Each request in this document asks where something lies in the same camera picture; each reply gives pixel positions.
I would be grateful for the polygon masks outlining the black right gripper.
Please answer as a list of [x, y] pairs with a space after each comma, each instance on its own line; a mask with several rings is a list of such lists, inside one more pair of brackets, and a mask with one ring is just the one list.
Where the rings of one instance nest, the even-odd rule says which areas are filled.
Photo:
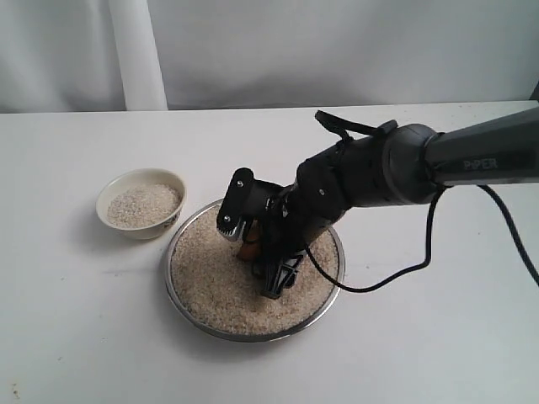
[[261, 230], [260, 255], [251, 264], [260, 294], [277, 300], [291, 288], [312, 243], [307, 213], [293, 199], [294, 187], [254, 179], [246, 167], [232, 175], [216, 217], [216, 229], [228, 241], [245, 238], [253, 221]]

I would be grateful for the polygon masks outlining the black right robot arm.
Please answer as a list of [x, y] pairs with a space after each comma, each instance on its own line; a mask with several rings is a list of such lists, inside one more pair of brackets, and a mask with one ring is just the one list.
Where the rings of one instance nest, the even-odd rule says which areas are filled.
[[457, 185], [538, 180], [538, 112], [528, 109], [452, 132], [390, 120], [370, 127], [318, 111], [338, 136], [300, 164], [292, 185], [258, 180], [248, 168], [232, 176], [216, 218], [230, 240], [258, 249], [253, 274], [271, 299], [296, 281], [311, 244], [354, 207], [427, 205]]

